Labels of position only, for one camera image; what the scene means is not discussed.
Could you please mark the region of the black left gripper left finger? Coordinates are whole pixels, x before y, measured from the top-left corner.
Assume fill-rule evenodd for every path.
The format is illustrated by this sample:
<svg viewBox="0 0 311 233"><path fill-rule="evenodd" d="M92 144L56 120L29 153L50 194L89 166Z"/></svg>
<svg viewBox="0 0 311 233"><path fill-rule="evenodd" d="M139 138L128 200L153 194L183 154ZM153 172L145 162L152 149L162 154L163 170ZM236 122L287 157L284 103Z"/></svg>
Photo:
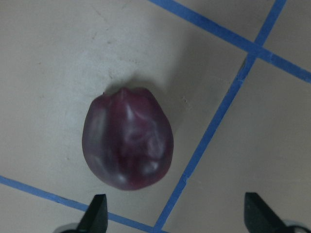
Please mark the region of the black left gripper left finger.
<svg viewBox="0 0 311 233"><path fill-rule="evenodd" d="M106 194L95 195L80 223L76 233L105 233L108 226Z"/></svg>

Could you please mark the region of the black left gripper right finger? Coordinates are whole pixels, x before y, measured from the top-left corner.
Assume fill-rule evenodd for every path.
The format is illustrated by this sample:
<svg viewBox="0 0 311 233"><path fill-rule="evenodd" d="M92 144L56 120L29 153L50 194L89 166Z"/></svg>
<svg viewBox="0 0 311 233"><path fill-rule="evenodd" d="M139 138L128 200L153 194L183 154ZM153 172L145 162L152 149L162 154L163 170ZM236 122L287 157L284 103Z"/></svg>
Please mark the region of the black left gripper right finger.
<svg viewBox="0 0 311 233"><path fill-rule="evenodd" d="M291 233L292 229L255 192L244 196L244 223L249 233Z"/></svg>

